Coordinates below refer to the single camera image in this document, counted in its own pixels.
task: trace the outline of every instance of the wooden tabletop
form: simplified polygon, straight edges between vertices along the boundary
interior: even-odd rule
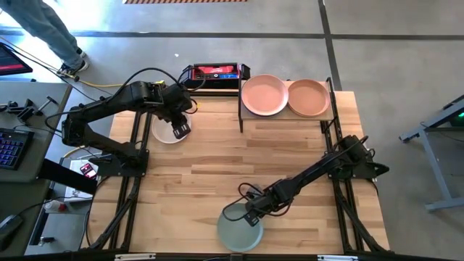
[[[336,92],[336,99],[343,134],[362,137],[354,93]],[[299,174],[326,150],[318,121],[247,120],[240,133],[236,97],[196,100],[199,111],[185,140],[162,144],[149,137],[149,167],[138,197],[131,252],[228,253],[218,240],[216,222],[222,208],[238,199],[237,186],[249,182],[265,187]],[[133,119],[132,112],[115,115],[110,138],[129,141]],[[115,214],[120,182],[121,178],[110,178],[95,196],[88,228],[91,241]],[[353,187],[361,221],[388,249],[376,190],[360,180],[353,180]],[[303,188],[286,215],[262,221],[262,241],[249,253],[343,252],[332,183],[326,176]],[[354,246],[351,223],[347,227]]]

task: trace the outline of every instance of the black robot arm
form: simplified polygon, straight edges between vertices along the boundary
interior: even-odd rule
[[[273,212],[290,207],[294,197],[299,194],[302,188],[326,173],[333,173],[336,175],[334,178],[351,178],[353,173],[372,178],[387,172],[389,170],[387,166],[373,162],[371,153],[363,145],[366,139],[367,136],[362,139],[358,139],[356,136],[347,136],[335,145],[335,147],[339,147],[338,151],[325,154],[321,160],[293,178],[278,180],[262,191],[252,187],[239,199],[245,198],[247,200],[245,204],[246,214],[239,219],[244,218],[248,224],[254,226],[259,222],[259,218],[263,218],[265,215],[280,216],[285,214],[286,211],[277,215]]]
[[[63,144],[69,146],[91,146],[112,154],[121,162],[137,165],[139,151],[134,144],[119,143],[92,131],[89,123],[126,110],[148,112],[159,119],[171,122],[176,138],[190,132],[187,119],[182,114],[192,108],[188,91],[173,84],[136,81],[121,87],[111,97],[73,107],[62,122]]]

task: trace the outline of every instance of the concrete floor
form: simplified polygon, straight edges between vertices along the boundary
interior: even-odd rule
[[[322,33],[317,0],[249,0],[231,4],[122,5],[120,1],[48,1],[73,30],[110,32]],[[326,0],[332,33],[463,34],[460,0]],[[91,14],[82,20],[80,13]],[[0,22],[17,26],[3,14]],[[10,41],[59,66],[46,45],[30,36]],[[331,74],[326,43],[320,39],[240,38],[78,38],[91,68],[81,77],[91,82],[120,83],[147,66],[177,75],[196,62],[237,61],[252,74],[324,80]],[[417,126],[463,94],[464,41],[334,41],[344,90],[354,91],[369,147],[376,161],[391,171],[379,178],[380,201],[391,249],[401,254],[461,260],[464,257],[464,207],[429,213],[426,202],[440,200],[439,188],[420,141],[402,144],[398,135]],[[57,81],[37,69],[32,77]],[[161,80],[146,73],[140,80]],[[88,95],[100,93],[78,86]],[[68,107],[88,102],[73,91]],[[93,124],[108,134],[112,118]],[[53,140],[47,157],[58,160],[69,147]],[[457,188],[464,177],[455,175]],[[66,222],[61,228],[52,224]],[[77,249],[83,216],[55,215],[45,236],[58,242],[31,247],[28,254]]]

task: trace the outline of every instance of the keyboard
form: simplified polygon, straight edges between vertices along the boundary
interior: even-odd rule
[[[0,169],[17,170],[34,132],[0,128]]]

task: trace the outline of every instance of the sneaker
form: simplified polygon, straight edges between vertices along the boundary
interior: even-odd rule
[[[82,60],[82,63],[80,64],[80,67],[75,69],[71,68],[65,64],[61,66],[61,68],[58,70],[57,74],[61,75],[63,77],[68,77],[68,75],[74,76],[76,73],[82,72],[83,70],[88,68],[88,63],[84,60]]]
[[[78,47],[78,49],[75,51],[79,54],[80,58],[84,58],[86,56],[86,53],[82,51],[81,48]]]

